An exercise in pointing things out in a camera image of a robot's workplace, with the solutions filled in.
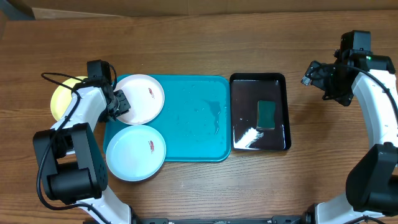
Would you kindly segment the white round plate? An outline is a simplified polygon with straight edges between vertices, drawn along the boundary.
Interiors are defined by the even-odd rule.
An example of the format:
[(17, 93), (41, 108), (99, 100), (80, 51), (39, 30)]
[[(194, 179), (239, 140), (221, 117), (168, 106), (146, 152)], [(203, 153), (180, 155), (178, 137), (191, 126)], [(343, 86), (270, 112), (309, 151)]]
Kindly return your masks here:
[(116, 90), (123, 91), (131, 106), (127, 113), (118, 117), (125, 124), (140, 125), (152, 121), (165, 103), (162, 85), (148, 75), (129, 75), (118, 82)]

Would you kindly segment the yellow-green round plate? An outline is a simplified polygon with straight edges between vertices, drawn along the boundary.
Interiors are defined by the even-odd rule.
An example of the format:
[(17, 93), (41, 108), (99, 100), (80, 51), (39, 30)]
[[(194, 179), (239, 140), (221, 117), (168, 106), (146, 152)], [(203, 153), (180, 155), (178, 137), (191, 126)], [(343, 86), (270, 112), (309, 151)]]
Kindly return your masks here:
[(69, 89), (58, 86), (54, 91), (50, 100), (51, 114), (56, 121), (62, 118), (62, 115), (68, 108), (68, 105), (72, 101), (72, 93)]

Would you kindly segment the green dish sponge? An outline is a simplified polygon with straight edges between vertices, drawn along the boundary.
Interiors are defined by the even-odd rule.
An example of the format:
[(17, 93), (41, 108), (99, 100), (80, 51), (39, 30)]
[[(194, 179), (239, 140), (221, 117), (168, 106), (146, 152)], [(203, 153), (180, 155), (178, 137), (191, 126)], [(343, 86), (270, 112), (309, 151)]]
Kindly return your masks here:
[(257, 128), (275, 128), (275, 109), (276, 104), (273, 101), (260, 100), (257, 102)]

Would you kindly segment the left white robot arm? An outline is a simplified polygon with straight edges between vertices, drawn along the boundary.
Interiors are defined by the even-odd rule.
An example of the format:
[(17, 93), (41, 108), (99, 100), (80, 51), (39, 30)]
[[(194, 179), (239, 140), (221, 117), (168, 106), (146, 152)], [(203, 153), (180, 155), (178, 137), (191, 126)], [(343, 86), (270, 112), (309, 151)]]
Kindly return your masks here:
[(71, 91), (62, 119), (33, 137), (40, 202), (51, 210), (80, 208), (98, 223), (138, 223), (132, 208), (108, 185), (93, 133), (98, 121), (117, 118), (129, 103), (108, 78), (79, 80)]

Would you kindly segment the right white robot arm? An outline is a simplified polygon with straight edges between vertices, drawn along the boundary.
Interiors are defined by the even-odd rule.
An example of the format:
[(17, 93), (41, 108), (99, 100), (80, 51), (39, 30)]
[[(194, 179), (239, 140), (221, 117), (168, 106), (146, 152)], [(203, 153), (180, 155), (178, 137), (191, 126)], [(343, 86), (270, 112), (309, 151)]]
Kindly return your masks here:
[(314, 60), (302, 84), (323, 90), (323, 100), (348, 106), (356, 97), (369, 151), (350, 171), (341, 195), (313, 205), (302, 223), (360, 223), (397, 215), (397, 90), (388, 56), (353, 54), (335, 63)]

